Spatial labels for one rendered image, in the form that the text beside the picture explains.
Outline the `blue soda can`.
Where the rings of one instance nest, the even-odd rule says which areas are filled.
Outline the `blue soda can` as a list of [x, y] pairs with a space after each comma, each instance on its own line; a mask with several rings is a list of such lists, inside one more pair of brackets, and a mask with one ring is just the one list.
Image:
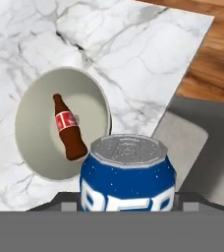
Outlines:
[[170, 212], [176, 171], [158, 140], [131, 134], [95, 140], [80, 176], [88, 212]]

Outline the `white bowl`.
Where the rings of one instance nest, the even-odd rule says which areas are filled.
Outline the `white bowl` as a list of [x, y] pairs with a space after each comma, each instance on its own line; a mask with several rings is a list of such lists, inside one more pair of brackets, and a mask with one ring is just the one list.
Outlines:
[[37, 175], [70, 180], [81, 171], [81, 158], [66, 159], [55, 122], [53, 96], [59, 94], [77, 117], [84, 143], [111, 132], [109, 104], [102, 87], [88, 73], [71, 67], [44, 73], [24, 93], [16, 115], [15, 136], [20, 154]]

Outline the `grey stool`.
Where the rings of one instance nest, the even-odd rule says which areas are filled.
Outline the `grey stool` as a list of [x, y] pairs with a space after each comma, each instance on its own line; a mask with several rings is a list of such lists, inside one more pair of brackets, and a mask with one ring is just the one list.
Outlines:
[[224, 206], [224, 102], [176, 97], [153, 137], [168, 148], [177, 191]]

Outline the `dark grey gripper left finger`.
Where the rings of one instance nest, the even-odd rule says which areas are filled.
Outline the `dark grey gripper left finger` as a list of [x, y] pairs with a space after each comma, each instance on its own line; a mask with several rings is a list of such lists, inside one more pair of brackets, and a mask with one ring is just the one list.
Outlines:
[[78, 212], [81, 209], [79, 192], [59, 192], [50, 202], [29, 209], [30, 212]]

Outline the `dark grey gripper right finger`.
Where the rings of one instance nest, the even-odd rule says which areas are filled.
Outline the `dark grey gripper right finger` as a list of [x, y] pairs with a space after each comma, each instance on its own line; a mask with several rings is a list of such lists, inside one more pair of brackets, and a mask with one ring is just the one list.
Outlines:
[[224, 206], [209, 202], [198, 193], [176, 192], [174, 210], [177, 212], [224, 212]]

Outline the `brown soda bottle red label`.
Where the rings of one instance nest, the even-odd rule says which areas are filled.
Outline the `brown soda bottle red label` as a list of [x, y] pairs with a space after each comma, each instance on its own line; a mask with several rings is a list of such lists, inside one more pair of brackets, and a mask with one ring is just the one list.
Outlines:
[[59, 94], [53, 96], [55, 120], [59, 137], [65, 147], [66, 158], [76, 160], [87, 154], [80, 127], [73, 112]]

